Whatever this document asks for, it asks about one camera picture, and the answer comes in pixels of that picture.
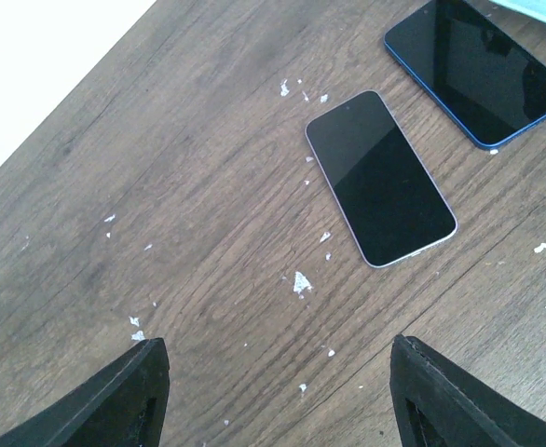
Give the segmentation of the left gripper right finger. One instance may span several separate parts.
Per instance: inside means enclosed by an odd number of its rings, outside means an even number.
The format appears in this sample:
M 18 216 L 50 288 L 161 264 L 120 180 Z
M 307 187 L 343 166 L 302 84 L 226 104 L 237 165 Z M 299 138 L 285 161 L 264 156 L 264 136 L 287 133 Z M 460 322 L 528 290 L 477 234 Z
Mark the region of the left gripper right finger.
M 546 422 L 414 336 L 394 337 L 390 392 L 403 446 L 546 446 Z

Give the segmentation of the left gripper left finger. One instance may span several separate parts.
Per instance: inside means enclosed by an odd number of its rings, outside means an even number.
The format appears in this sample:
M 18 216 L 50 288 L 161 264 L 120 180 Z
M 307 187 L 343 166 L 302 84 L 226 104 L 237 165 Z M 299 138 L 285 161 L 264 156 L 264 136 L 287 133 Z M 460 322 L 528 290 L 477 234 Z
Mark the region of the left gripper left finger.
M 169 371 L 164 340 L 143 340 L 0 436 L 0 446 L 158 446 Z

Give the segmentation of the phone with black screen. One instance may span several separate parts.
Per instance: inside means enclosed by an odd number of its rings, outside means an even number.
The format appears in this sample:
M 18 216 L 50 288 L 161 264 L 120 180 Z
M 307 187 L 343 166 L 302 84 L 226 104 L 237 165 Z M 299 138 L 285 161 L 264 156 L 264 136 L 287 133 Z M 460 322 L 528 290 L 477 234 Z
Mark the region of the phone with black screen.
M 546 65 L 466 1 L 429 1 L 384 44 L 480 148 L 546 119 Z

